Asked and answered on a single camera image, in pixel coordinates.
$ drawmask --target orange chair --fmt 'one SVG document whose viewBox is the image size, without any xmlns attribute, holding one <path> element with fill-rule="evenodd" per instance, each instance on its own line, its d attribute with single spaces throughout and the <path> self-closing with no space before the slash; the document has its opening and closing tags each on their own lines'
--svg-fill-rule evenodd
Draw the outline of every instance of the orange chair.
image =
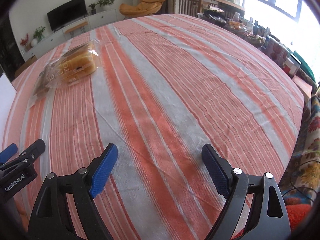
<svg viewBox="0 0 320 240">
<path fill-rule="evenodd" d="M 160 9 L 165 0 L 139 0 L 137 6 L 131 6 L 128 4 L 120 5 L 120 13 L 125 16 L 125 18 L 136 18 L 147 15 L 154 15 Z"/>
</svg>

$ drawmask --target orange striped tablecloth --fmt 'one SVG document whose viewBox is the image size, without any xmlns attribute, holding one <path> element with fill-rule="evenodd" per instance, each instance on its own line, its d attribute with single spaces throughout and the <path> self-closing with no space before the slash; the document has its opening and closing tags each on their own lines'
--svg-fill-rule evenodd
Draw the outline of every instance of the orange striped tablecloth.
<svg viewBox="0 0 320 240">
<path fill-rule="evenodd" d="M 51 89 L 27 109 L 44 65 L 99 39 L 103 66 Z M 303 96 L 267 56 L 237 36 L 186 15 L 126 20 L 75 37 L 37 60 L 17 96 L 2 148 L 38 138 L 39 176 L 15 199 L 31 213 L 47 173 L 74 173 L 115 143 L 119 157 L 95 203 L 114 239 L 204 239 L 224 198 L 201 161 L 211 143 L 233 167 L 280 180 L 300 128 Z M 76 231 L 85 237 L 70 210 Z M 245 224 L 250 199 L 236 233 Z"/>
</svg>

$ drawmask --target cardboard box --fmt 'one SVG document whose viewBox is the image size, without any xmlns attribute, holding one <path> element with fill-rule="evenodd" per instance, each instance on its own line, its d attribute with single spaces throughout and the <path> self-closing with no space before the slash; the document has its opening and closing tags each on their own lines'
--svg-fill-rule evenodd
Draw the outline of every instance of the cardboard box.
<svg viewBox="0 0 320 240">
<path fill-rule="evenodd" d="M 292 81 L 297 85 L 301 93 L 303 94 L 304 97 L 304 102 L 308 104 L 311 98 L 311 92 L 312 92 L 312 87 L 304 82 L 301 78 L 298 76 L 294 76 L 292 78 Z"/>
</svg>

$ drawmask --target green plant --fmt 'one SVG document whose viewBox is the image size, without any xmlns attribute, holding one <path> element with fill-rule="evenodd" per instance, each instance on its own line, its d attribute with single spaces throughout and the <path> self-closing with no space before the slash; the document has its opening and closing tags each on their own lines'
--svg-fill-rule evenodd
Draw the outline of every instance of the green plant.
<svg viewBox="0 0 320 240">
<path fill-rule="evenodd" d="M 115 0 L 98 0 L 97 4 L 101 6 L 103 5 L 108 5 L 108 4 L 113 4 L 115 2 Z"/>
<path fill-rule="evenodd" d="M 44 29 L 45 27 L 39 27 L 39 28 L 36 28 L 35 32 L 33 33 L 33 38 L 34 39 L 38 39 L 38 40 L 41 40 L 43 38 L 43 32 L 44 32 Z"/>
<path fill-rule="evenodd" d="M 95 4 L 95 3 L 92 3 L 92 4 L 89 5 L 89 7 L 90 7 L 92 10 L 94 10 L 94 8 L 96 7 L 96 4 Z"/>
</svg>

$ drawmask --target floral fabric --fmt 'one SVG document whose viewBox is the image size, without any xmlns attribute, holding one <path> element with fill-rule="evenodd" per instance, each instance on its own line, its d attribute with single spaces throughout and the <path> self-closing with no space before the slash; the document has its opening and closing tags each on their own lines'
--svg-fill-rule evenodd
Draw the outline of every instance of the floral fabric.
<svg viewBox="0 0 320 240">
<path fill-rule="evenodd" d="M 301 124 L 279 188 L 286 205 L 312 205 L 320 190 L 320 101 L 317 96 L 312 98 L 310 118 Z"/>
</svg>

